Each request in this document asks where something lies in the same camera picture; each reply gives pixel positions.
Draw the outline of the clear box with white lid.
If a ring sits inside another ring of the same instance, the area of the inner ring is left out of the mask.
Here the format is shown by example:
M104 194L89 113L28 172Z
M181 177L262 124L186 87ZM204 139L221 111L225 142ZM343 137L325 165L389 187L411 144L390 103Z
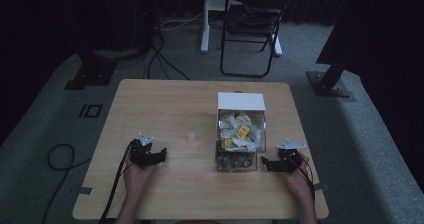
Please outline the clear box with white lid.
M216 151L215 151L215 167L216 158L220 153L224 152L247 152L247 151L226 151L220 148L218 139L218 118L223 111L236 110L236 111L262 111L265 121L265 101L264 96L260 93L242 93L242 92L219 92L217 94L217 138L216 138ZM265 144L266 144L266 122L264 124ZM253 153L264 153L264 151L255 151Z

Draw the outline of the black stand with base plate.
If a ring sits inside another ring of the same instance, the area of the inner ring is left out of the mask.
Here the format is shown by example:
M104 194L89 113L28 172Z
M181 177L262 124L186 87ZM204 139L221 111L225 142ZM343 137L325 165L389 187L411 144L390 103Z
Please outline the black stand with base plate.
M108 86L115 67L114 61L99 59L92 50L77 53L82 64L72 80L65 85L66 90L83 90L86 86Z

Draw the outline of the pile of white yellow packets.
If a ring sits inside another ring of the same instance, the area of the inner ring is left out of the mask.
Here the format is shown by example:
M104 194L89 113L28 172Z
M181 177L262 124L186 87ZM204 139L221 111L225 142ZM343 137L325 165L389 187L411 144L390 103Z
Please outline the pile of white yellow packets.
M262 111L223 111L218 118L218 139L226 151L264 151L264 114Z

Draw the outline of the person's left hand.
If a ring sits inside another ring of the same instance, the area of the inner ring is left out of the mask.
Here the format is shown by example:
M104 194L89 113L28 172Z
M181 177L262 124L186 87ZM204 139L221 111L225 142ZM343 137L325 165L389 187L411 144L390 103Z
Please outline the person's left hand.
M125 158L126 169L124 171L124 180L126 192L131 196L140 196L155 170L156 166L147 166L144 169L139 168L130 161L129 156Z

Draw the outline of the white desk frame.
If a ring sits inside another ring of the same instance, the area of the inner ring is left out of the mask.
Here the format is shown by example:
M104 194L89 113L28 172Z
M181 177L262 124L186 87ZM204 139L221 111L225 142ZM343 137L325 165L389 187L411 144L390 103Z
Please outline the white desk frame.
M259 18L270 16L273 12L276 12L276 9L266 9L264 7L260 7L260 5L270 3L271 0L204 0L201 52L207 53L209 50L209 13L211 11L224 12L227 10L227 5L230 7L238 7L242 13L234 14L234 18L230 20L231 27L240 27L242 29L254 27L264 28L265 25L270 24L271 21L260 21Z

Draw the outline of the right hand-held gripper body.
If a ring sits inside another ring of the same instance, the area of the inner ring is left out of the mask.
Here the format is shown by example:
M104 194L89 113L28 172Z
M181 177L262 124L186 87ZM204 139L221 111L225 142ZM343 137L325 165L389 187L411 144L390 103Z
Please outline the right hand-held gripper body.
M305 149L306 143L298 142L292 139L286 139L283 143L277 145L277 171L292 173L301 166L302 158L299 156L299 149Z

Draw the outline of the black slanted stand with base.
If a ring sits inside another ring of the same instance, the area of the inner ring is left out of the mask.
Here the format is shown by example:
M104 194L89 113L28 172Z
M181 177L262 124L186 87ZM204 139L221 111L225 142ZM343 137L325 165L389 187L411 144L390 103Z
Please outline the black slanted stand with base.
M338 97L345 102L355 102L354 94L349 91L341 79L344 67L330 65L325 72L308 71L306 76L316 96Z

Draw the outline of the black folding chair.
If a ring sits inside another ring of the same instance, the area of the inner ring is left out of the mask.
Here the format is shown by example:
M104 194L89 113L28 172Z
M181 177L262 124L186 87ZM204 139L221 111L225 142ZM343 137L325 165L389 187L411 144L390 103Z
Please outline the black folding chair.
M280 23L289 0L225 0L220 42L220 71L226 76L265 77L276 55ZM263 73L229 72L224 68L227 42L261 44L260 51L270 45L267 66Z

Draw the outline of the person's right hand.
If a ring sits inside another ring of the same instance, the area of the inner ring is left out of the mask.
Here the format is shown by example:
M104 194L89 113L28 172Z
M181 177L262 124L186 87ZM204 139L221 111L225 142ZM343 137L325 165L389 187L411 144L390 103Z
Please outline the person's right hand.
M302 158L301 166L286 176L288 188L298 200L314 200L313 184L307 172L309 159L302 153L299 156Z

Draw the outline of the dark small bits in box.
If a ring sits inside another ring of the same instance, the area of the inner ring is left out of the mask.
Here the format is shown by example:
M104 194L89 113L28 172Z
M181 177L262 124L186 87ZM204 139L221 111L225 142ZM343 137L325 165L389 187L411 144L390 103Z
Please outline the dark small bits in box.
M216 158L216 168L225 172L257 170L257 157L253 152L224 152Z

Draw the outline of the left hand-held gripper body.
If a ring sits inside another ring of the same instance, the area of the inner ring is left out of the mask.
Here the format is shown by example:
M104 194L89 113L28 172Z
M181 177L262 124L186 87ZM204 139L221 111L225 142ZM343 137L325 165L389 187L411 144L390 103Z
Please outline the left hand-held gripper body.
M152 166L152 161L156 157L161 157L159 153L150 152L153 140L153 136L147 136L139 132L138 138L130 142L130 161L142 169Z

